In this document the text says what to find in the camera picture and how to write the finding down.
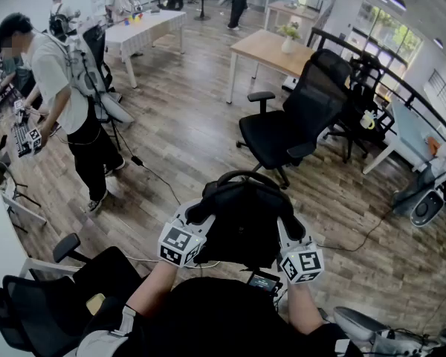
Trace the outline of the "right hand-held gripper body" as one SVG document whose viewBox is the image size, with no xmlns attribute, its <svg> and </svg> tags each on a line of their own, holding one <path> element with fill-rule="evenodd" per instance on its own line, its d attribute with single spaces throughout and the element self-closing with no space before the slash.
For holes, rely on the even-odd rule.
<svg viewBox="0 0 446 357">
<path fill-rule="evenodd" d="M 325 271 L 323 251 L 314 242 L 297 246 L 282 256 L 279 267 L 291 285 L 309 283 Z"/>
</svg>

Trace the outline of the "black backpack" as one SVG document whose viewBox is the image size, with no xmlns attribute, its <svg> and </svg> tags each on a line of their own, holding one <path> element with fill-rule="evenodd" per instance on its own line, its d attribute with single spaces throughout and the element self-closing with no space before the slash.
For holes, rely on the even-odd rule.
<svg viewBox="0 0 446 357">
<path fill-rule="evenodd" d="M 200 204 L 187 211 L 188 225 L 199 226 L 211 214 L 216 220 L 195 264 L 222 261 L 250 270 L 270 268 L 281 256 L 278 217 L 296 245 L 305 235 L 288 195 L 270 178 L 250 170 L 230 171 L 206 184 Z"/>
</svg>

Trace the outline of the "black mesh office chair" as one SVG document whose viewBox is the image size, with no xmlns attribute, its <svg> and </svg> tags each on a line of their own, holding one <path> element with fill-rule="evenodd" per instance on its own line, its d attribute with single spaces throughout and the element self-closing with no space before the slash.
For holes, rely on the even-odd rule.
<svg viewBox="0 0 446 357">
<path fill-rule="evenodd" d="M 267 101 L 275 98 L 270 91 L 248 95 L 258 102 L 260 111 L 239 121 L 242 141 L 236 146 L 247 147 L 258 161 L 253 169 L 276 170 L 287 189 L 289 180 L 283 169 L 297 166 L 317 148 L 319 135 L 337 121 L 349 99 L 346 81 L 352 73 L 350 64 L 329 49 L 312 54 L 304 65 L 294 90 L 281 110 L 268 111 Z"/>
</svg>

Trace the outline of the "person's right forearm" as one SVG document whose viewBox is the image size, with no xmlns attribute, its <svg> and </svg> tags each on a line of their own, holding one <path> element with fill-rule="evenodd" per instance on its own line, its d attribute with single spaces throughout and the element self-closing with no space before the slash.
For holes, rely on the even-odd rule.
<svg viewBox="0 0 446 357">
<path fill-rule="evenodd" d="M 304 335 L 312 333 L 324 324 L 307 284 L 288 286 L 288 322 Z"/>
</svg>

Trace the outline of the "small chest screen device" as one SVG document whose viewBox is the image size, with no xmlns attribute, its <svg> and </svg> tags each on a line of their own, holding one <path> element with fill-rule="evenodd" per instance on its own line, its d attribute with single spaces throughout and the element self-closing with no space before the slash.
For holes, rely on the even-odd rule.
<svg viewBox="0 0 446 357">
<path fill-rule="evenodd" d="M 253 271 L 249 280 L 247 281 L 247 284 L 249 286 L 257 287 L 268 294 L 271 298 L 275 298 L 283 286 L 279 276 L 272 275 L 261 270 Z"/>
</svg>

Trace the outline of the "white grey floor device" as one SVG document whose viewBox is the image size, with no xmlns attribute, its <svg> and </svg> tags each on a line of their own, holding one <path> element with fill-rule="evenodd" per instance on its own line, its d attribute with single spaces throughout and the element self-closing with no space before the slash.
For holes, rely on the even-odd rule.
<svg viewBox="0 0 446 357">
<path fill-rule="evenodd" d="M 362 357 L 446 357 L 446 329 L 432 339 L 407 329 L 391 328 L 361 312 L 338 306 L 335 323 L 354 342 L 370 346 Z"/>
</svg>

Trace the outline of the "person's black clothing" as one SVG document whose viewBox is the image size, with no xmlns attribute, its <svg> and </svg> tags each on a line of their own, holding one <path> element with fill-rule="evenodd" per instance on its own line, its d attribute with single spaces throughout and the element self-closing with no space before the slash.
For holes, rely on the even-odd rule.
<svg viewBox="0 0 446 357">
<path fill-rule="evenodd" d="M 155 315 L 130 315 L 116 298 L 91 319 L 77 357 L 363 357 L 336 324 L 304 334 L 262 290 L 238 280 L 192 278 Z"/>
</svg>

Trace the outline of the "white round device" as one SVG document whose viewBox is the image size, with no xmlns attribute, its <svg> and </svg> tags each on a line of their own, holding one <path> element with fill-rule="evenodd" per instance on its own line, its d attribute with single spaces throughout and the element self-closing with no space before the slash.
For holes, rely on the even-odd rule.
<svg viewBox="0 0 446 357">
<path fill-rule="evenodd" d="M 423 227 L 431 222 L 444 207 L 445 201 L 436 190 L 429 190 L 415 205 L 410 221 L 416 227 Z"/>
</svg>

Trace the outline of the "white yellow mug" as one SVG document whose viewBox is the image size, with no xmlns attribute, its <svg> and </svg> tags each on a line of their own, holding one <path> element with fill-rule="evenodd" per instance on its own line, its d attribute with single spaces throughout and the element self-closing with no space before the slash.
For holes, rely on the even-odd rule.
<svg viewBox="0 0 446 357">
<path fill-rule="evenodd" d="M 366 110 L 360 120 L 360 125 L 364 129 L 374 129 L 375 128 L 375 112 Z"/>
</svg>

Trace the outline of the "light blue table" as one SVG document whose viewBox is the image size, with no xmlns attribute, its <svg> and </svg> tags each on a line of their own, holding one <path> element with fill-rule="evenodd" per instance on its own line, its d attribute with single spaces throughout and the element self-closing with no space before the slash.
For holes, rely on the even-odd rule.
<svg viewBox="0 0 446 357">
<path fill-rule="evenodd" d="M 392 127 L 395 128 L 395 134 L 387 136 L 386 148 L 364 167 L 364 175 L 370 173 L 393 152 L 412 164 L 412 171 L 423 170 L 424 165 L 433 159 L 426 139 L 433 137 L 439 143 L 444 142 L 429 123 L 409 110 L 400 100 L 391 102 L 389 113 L 394 119 Z"/>
</svg>

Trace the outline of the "black keyboard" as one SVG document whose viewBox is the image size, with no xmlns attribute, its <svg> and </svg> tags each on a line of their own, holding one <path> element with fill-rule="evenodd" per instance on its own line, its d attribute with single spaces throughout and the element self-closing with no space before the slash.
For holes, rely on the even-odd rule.
<svg viewBox="0 0 446 357">
<path fill-rule="evenodd" d="M 18 156 L 21 158 L 32 152 L 30 141 L 28 140 L 28 134 L 30 129 L 26 123 L 14 123 L 11 128 Z"/>
</svg>

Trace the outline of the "black curved railing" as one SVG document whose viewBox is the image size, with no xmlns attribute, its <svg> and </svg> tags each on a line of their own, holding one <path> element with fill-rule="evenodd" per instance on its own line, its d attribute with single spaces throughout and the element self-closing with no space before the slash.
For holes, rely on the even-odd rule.
<svg viewBox="0 0 446 357">
<path fill-rule="evenodd" d="M 313 27 L 310 31 L 309 37 L 307 39 L 306 45 L 309 48 L 312 48 L 315 43 L 315 36 L 320 36 L 321 40 L 319 42 L 319 45 L 317 46 L 318 50 L 321 50 L 324 48 L 326 40 L 329 40 L 330 42 L 333 42 L 336 45 L 341 46 L 342 48 L 357 54 L 359 57 L 365 57 L 369 56 L 369 54 L 365 51 L 357 49 L 354 45 L 349 44 L 348 42 L 339 39 L 338 37 L 325 32 L 324 30 L 318 29 L 316 27 Z M 434 109 L 434 107 L 425 99 L 420 93 L 418 93 L 409 83 L 407 83 L 405 80 L 398 77 L 393 71 L 389 70 L 388 67 L 385 66 L 378 66 L 378 69 L 380 71 L 384 72 L 384 75 L 388 75 L 391 78 L 393 78 L 397 84 L 402 86 L 405 90 L 407 90 L 410 93 L 410 96 L 405 100 L 401 95 L 398 93 L 395 93 L 393 89 L 390 89 L 392 93 L 394 93 L 398 98 L 400 98 L 404 103 L 405 106 L 409 109 L 413 107 L 413 101 L 417 99 L 421 105 L 423 105 L 427 111 L 429 111 L 435 119 L 437 119 L 441 125 L 446 129 L 446 120 Z"/>
</svg>

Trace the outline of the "white desk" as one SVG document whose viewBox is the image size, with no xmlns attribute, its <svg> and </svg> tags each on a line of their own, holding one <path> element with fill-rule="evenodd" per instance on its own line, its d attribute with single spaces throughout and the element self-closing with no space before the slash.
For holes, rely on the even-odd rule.
<svg viewBox="0 0 446 357">
<path fill-rule="evenodd" d="M 0 191 L 0 287 L 5 276 L 10 275 L 30 280 L 32 271 L 71 276 L 78 271 L 78 268 L 61 266 L 29 257 L 16 234 Z"/>
</svg>

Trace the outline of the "wooden table white legs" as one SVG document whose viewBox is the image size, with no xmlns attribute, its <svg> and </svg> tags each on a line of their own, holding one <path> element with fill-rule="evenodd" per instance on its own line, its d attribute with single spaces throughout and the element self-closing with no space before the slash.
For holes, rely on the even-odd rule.
<svg viewBox="0 0 446 357">
<path fill-rule="evenodd" d="M 284 42 L 285 39 L 278 34 L 258 30 L 230 47 L 230 71 L 225 99 L 227 104 L 231 104 L 233 100 L 236 66 L 240 57 L 255 62 L 253 79 L 257 76 L 259 64 L 294 78 L 301 75 L 305 63 L 310 60 L 314 50 L 294 42 L 292 52 L 286 54 L 282 51 Z"/>
</svg>

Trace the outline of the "white vase with flowers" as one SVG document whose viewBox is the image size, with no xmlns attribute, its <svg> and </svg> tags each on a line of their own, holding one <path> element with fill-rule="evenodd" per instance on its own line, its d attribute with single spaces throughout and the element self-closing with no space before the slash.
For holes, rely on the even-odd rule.
<svg viewBox="0 0 446 357">
<path fill-rule="evenodd" d="M 290 54 L 292 52 L 293 44 L 297 39 L 300 39 L 299 24 L 297 22 L 289 22 L 278 28 L 277 33 L 284 36 L 285 40 L 282 44 L 282 52 Z"/>
</svg>

